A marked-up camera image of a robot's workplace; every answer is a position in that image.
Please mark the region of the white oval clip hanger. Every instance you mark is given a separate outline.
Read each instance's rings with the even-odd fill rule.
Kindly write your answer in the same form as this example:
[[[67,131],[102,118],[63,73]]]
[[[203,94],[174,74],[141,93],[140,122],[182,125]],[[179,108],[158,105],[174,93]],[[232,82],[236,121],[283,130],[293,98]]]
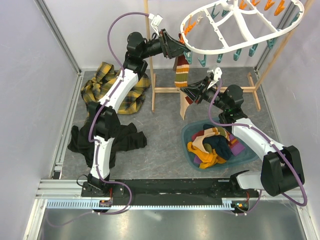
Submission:
[[[304,13],[300,0],[215,0],[182,20],[183,55],[189,64],[193,54],[198,55],[202,66],[209,56],[220,63],[227,53],[237,61],[244,49],[252,57],[259,45],[272,48],[279,37],[296,28]]]

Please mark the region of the maroon beige striped sock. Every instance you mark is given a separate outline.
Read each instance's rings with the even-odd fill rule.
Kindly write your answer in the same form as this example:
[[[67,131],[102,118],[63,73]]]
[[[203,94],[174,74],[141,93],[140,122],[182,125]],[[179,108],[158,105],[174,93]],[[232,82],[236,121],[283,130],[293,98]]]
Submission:
[[[206,149],[204,148],[203,145],[203,140],[206,137],[211,137],[213,136],[213,128],[209,128],[209,129],[205,129],[205,130],[201,130],[196,134],[196,138],[192,141],[192,146],[195,148],[198,148],[200,151],[204,152],[204,153],[209,153],[208,151],[206,151]]]
[[[175,58],[173,71],[175,72],[174,85],[176,88],[188,86],[190,65],[184,55]]]
[[[230,134],[223,127],[211,127],[203,131],[203,137],[222,136],[227,142],[230,142]]]

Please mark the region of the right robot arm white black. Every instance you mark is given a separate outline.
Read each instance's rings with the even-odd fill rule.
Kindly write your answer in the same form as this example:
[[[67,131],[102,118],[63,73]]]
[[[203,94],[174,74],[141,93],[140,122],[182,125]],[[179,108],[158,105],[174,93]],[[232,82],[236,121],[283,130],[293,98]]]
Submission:
[[[247,189],[264,190],[270,196],[286,196],[287,192],[299,188],[303,198],[307,197],[304,189],[305,177],[299,150],[291,145],[273,140],[244,114],[242,110],[243,89],[232,84],[221,92],[221,87],[214,88],[216,81],[212,76],[182,87],[187,99],[195,104],[207,101],[211,107],[222,110],[215,126],[222,127],[236,138],[243,141],[262,161],[259,172],[245,170],[233,175],[229,191],[235,197],[242,196]]]

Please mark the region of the maroon purple striped sock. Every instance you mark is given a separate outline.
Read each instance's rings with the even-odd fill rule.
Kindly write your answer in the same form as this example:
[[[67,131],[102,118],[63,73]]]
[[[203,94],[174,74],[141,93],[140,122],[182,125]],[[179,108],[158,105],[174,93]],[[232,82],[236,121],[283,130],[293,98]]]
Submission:
[[[245,146],[232,134],[229,135],[228,146],[234,156],[238,156],[246,149]]]
[[[202,160],[196,155],[196,156],[194,157],[194,159],[193,159],[193,162],[194,162],[195,164],[200,165],[200,164],[202,163]]]

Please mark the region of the navy blue sock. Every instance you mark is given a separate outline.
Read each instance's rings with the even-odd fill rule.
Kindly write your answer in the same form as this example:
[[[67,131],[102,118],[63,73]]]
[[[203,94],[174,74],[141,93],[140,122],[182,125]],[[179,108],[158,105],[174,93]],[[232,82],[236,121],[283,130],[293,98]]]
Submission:
[[[208,130],[208,129],[212,129],[215,128],[216,126],[212,125],[212,124],[204,124],[203,125],[203,130]]]
[[[232,157],[231,149],[228,145],[227,139],[223,136],[215,136],[215,151],[224,160],[229,160]]]

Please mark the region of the mustard yellow sock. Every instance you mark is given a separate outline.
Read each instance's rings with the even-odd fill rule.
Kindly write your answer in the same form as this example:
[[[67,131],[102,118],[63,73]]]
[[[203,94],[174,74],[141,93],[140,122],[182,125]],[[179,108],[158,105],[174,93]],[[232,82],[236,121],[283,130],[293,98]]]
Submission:
[[[200,151],[197,156],[201,160],[201,163],[199,164],[200,169],[207,169],[215,164],[224,164],[227,162],[216,153],[215,149],[212,149],[209,153]]]
[[[201,151],[197,147],[193,146],[193,142],[190,141],[187,143],[187,150],[193,154],[195,154],[202,162],[207,161],[208,154],[206,152]]]

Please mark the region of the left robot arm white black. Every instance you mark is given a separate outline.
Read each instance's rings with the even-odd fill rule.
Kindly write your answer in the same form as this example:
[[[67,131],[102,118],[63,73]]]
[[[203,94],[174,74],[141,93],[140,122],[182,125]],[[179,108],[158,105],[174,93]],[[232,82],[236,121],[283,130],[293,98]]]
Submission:
[[[186,36],[182,32],[178,40],[172,38],[165,29],[154,39],[146,39],[139,32],[127,37],[127,46],[123,67],[115,83],[98,101],[88,106],[91,123],[88,141],[94,144],[93,164],[87,182],[99,197],[110,191],[110,156],[112,145],[120,130],[118,110],[121,103],[141,79],[147,69],[146,59],[163,54],[168,59],[183,56],[190,52],[185,45]]]

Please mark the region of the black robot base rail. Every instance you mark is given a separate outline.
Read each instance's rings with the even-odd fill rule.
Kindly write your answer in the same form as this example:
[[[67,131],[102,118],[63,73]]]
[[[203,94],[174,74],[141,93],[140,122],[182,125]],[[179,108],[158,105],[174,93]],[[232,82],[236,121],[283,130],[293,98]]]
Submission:
[[[204,205],[221,204],[226,198],[257,198],[254,189],[236,188],[228,178],[162,178],[119,180],[103,183],[102,188],[88,182],[82,184],[81,196],[102,200],[110,197],[120,205]]]

